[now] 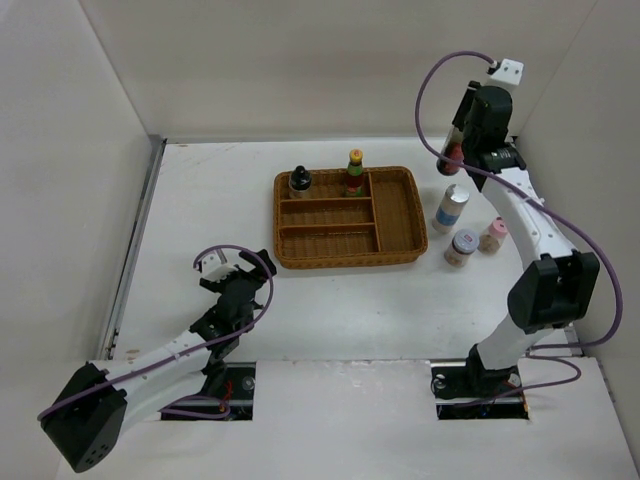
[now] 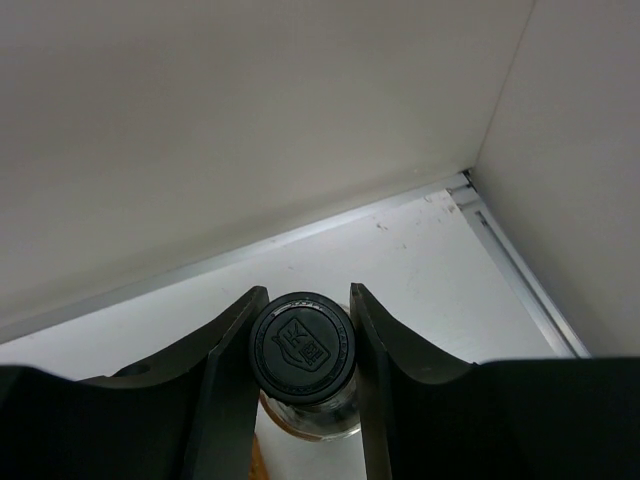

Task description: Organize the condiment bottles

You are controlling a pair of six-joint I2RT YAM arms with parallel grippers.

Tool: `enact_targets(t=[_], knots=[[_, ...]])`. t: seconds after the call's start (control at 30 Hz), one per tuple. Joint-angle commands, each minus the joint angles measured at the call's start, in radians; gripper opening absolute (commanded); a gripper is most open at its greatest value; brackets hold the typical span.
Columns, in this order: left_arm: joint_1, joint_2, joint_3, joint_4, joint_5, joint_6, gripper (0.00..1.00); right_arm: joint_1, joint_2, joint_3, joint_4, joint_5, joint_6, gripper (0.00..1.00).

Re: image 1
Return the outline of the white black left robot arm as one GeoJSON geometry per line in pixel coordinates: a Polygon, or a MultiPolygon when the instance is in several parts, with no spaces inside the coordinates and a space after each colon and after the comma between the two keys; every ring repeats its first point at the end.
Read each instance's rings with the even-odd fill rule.
{"type": "Polygon", "coordinates": [[[125,364],[92,362],[74,372],[37,420],[72,470],[86,472],[111,453],[136,423],[189,397],[214,398],[224,387],[226,357],[265,314],[256,295],[272,287],[277,269],[266,250],[236,250],[244,269],[223,260],[224,246],[196,256],[193,267],[215,304],[176,338],[125,364]],[[211,262],[221,259],[217,267],[211,262]]]}

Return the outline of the white-lid spice jar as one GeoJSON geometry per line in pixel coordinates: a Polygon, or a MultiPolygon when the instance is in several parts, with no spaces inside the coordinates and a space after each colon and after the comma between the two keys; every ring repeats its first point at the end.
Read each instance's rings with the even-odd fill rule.
{"type": "Polygon", "coordinates": [[[478,234],[470,229],[458,230],[444,253],[444,259],[456,268],[466,265],[479,246],[478,234]]]}

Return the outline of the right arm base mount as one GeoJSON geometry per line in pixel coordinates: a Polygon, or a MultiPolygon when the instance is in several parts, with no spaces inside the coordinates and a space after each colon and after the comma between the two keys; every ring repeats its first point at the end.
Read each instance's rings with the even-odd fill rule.
{"type": "Polygon", "coordinates": [[[475,377],[464,362],[431,364],[439,420],[528,420],[518,367],[475,377]]]}

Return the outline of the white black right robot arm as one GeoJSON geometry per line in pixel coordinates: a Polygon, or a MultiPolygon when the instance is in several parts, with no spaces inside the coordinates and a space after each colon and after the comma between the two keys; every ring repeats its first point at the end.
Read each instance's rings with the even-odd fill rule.
{"type": "Polygon", "coordinates": [[[472,81],[454,120],[465,170],[505,221],[523,272],[508,292],[506,317],[438,391],[445,399],[515,389],[518,360],[553,330],[585,316],[600,270],[596,255],[577,250],[542,212],[526,164],[506,140],[512,109],[506,89],[472,81]]]}

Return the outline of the red sauce bottle green label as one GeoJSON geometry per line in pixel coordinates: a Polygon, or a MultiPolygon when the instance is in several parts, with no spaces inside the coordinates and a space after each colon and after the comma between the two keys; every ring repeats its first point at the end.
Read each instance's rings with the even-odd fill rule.
{"type": "Polygon", "coordinates": [[[349,152],[344,190],[347,197],[359,197],[363,195],[364,169],[362,161],[363,152],[360,149],[353,149],[349,152]]]}

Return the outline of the small black-capped glass jar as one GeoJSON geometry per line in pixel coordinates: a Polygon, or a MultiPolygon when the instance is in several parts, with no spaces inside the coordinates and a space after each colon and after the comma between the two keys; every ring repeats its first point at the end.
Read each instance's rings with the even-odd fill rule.
{"type": "Polygon", "coordinates": [[[312,175],[303,165],[298,165],[289,177],[289,198],[301,199],[309,195],[312,175]]]}

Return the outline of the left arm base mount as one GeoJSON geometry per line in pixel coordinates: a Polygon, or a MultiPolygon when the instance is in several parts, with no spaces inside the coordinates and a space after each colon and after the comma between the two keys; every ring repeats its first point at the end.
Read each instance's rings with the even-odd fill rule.
{"type": "Polygon", "coordinates": [[[228,363],[218,377],[209,377],[197,394],[160,411],[162,421],[251,421],[256,391],[255,362],[228,363]]]}

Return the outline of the tall soy sauce bottle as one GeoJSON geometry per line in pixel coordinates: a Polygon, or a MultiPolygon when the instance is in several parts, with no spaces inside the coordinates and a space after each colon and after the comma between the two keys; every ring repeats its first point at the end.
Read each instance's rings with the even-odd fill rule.
{"type": "Polygon", "coordinates": [[[441,155],[446,157],[447,161],[439,159],[436,163],[436,168],[440,174],[453,176],[459,172],[460,165],[464,161],[462,140],[462,132],[456,126],[452,126],[441,150],[441,155]]]}

